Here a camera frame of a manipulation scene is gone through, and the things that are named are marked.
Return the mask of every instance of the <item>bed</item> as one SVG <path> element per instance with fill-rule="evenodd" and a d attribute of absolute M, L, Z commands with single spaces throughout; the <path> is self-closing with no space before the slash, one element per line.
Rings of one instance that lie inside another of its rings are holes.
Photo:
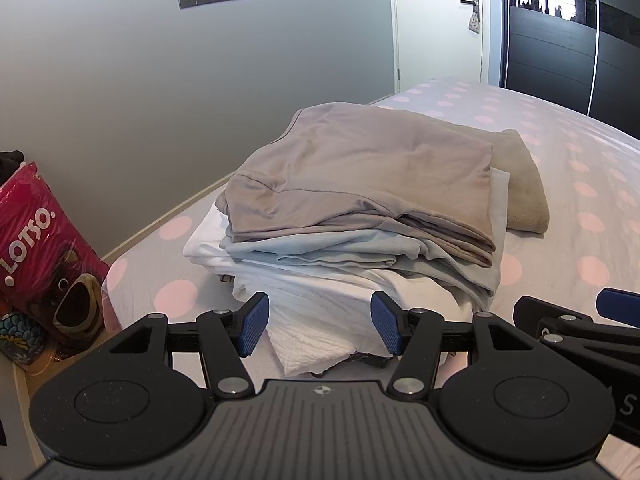
<path fill-rule="evenodd" d="M 450 78 L 423 83 L 375 105 L 485 130 L 520 132 L 542 176 L 550 224 L 545 235 L 507 232 L 492 312 L 511 320 L 517 299 L 530 295 L 606 322 L 594 306 L 604 286 L 640 290 L 640 141 L 537 98 Z M 182 256 L 185 241 L 218 193 L 173 218 L 112 265 L 104 288 L 121 326 L 155 311 L 172 322 L 186 322 L 212 308 L 238 308 L 229 283 Z M 177 355 L 174 361 L 176 369 L 204 384 L 196 356 Z M 266 332 L 244 364 L 257 388 L 265 378 L 282 377 Z M 463 365 L 463 356 L 449 359 L 438 382 Z M 326 378 L 385 382 L 393 367 L 341 364 Z M 602 462 L 618 476 L 640 478 L 636 449 L 630 449 L 610 438 Z"/>

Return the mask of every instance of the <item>wardrobe door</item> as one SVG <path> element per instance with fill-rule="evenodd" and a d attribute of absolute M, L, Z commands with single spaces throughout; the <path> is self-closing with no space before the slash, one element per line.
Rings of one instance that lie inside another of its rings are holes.
<path fill-rule="evenodd" d="M 509 0 L 506 87 L 587 113 L 596 0 Z"/>
<path fill-rule="evenodd" d="M 600 0 L 590 115 L 640 139 L 640 0 Z"/>

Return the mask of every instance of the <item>white folded garment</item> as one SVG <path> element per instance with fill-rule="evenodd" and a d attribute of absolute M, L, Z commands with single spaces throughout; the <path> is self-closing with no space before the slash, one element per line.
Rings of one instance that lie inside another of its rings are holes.
<path fill-rule="evenodd" d="M 370 317 L 370 298 L 384 290 L 403 308 L 426 307 L 452 321 L 469 321 L 471 301 L 431 278 L 404 278 L 392 270 L 289 267 L 243 260 L 220 248 L 228 220 L 211 207 L 184 247 L 192 263 L 235 276 L 234 297 L 255 292 L 270 299 L 267 330 L 285 375 L 320 373 L 355 352 L 388 356 Z"/>

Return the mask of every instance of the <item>white door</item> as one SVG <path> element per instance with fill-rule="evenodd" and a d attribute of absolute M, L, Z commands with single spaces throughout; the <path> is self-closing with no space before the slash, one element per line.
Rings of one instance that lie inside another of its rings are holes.
<path fill-rule="evenodd" d="M 400 91 L 440 76 L 480 82 L 482 33 L 468 28 L 473 10 L 460 0 L 396 0 Z"/>

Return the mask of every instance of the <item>light blue folded garment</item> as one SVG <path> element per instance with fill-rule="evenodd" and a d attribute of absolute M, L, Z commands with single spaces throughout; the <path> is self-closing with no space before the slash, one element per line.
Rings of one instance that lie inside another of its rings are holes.
<path fill-rule="evenodd" d="M 418 240 L 378 229 L 296 234 L 236 243 L 226 237 L 220 248 L 236 260 L 341 269 L 391 268 L 406 275 L 421 274 L 443 286 L 466 292 L 480 309 L 487 310 L 500 283 L 509 173 L 491 168 L 490 179 L 489 216 L 496 246 L 491 267 L 451 256 L 428 239 Z"/>

